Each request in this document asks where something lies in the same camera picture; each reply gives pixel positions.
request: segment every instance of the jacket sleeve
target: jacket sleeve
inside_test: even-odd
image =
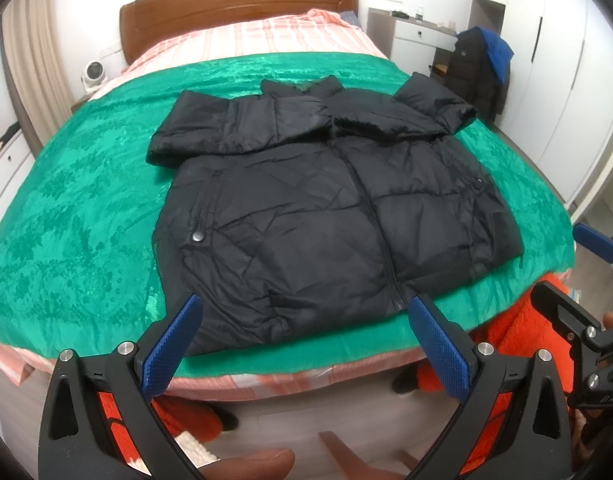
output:
[[[185,91],[151,138],[146,161],[177,167],[207,153],[256,152],[321,135],[330,126],[327,107],[311,96],[228,100]]]
[[[395,92],[395,99],[431,117],[447,134],[455,134],[477,116],[468,104],[448,88],[417,72]]]

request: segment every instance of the green velvet blanket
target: green velvet blanket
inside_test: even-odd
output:
[[[55,358],[111,351],[165,312],[151,234],[173,172],[144,161],[151,135],[184,89],[226,98],[260,80],[333,74],[394,93],[407,76],[362,54],[263,54],[171,68],[84,105],[48,143],[0,225],[0,342]],[[457,136],[488,168],[525,244],[510,261],[436,303],[465,329],[508,308],[549,270],[573,265],[569,218],[542,180],[479,121]],[[296,372],[410,348],[407,316],[278,346],[186,358],[182,377]]]

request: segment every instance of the finger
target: finger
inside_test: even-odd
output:
[[[602,321],[604,322],[604,326],[607,330],[613,328],[613,312],[607,312],[604,314],[604,319]]]
[[[290,449],[267,449],[200,468],[206,480],[284,480],[296,461]]]
[[[395,452],[395,458],[407,466],[407,468],[409,468],[411,471],[413,471],[417,467],[417,464],[419,464],[419,460],[417,460],[417,458],[403,449]]]
[[[346,478],[359,478],[369,470],[369,466],[353,453],[333,431],[322,431],[318,433],[318,436]]]

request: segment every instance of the blue hood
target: blue hood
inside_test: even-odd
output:
[[[486,41],[486,54],[489,56],[489,60],[491,61],[491,65],[493,66],[493,70],[497,76],[497,80],[501,84],[505,84],[507,78],[507,67],[509,66],[510,60],[513,57],[513,51],[511,50],[509,44],[492,30],[482,27],[474,28],[480,29],[480,32],[484,37],[484,41]]]

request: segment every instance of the hand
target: hand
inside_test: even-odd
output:
[[[333,431],[324,431],[318,433],[318,436],[347,480],[404,480],[405,478],[400,473],[369,466],[353,453]]]
[[[296,461],[290,449],[266,449],[226,458],[199,469],[206,480],[284,480]]]

